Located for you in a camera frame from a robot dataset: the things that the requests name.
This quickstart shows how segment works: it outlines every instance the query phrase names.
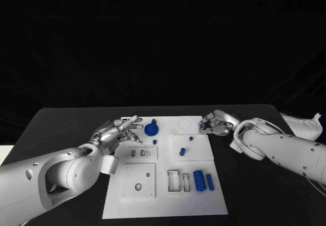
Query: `robotic hand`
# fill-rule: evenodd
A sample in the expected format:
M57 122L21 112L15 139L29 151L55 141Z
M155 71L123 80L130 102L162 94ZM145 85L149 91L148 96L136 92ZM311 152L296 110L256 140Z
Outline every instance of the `robotic hand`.
M113 153L120 142L142 142L130 130L143 128L142 121L107 121L87 144L0 167L0 225L18 226L60 206L90 189L100 172L114 175Z
M270 160L308 179L326 185L326 145L285 134L264 121L240 121L237 116L215 110L200 122L202 133L225 136L234 131L231 148L253 159Z

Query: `blue cylinder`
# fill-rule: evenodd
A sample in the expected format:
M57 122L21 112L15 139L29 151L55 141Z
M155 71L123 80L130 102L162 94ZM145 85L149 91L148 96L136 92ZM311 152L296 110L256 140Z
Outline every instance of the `blue cylinder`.
M195 184L197 184L197 191L202 192L207 190L205 180L204 180L204 174L201 170L194 171L194 178L195 178Z
M159 133L159 126L156 125L156 120L152 120L152 123L145 127L145 133L148 136L155 136Z
M212 185L212 177L211 177L211 174L207 174L207 178L208 178L210 190L214 191L214 185Z
M185 148L182 148L182 150L181 150L181 156L184 156L185 155L185 152L187 152L187 150L185 150Z

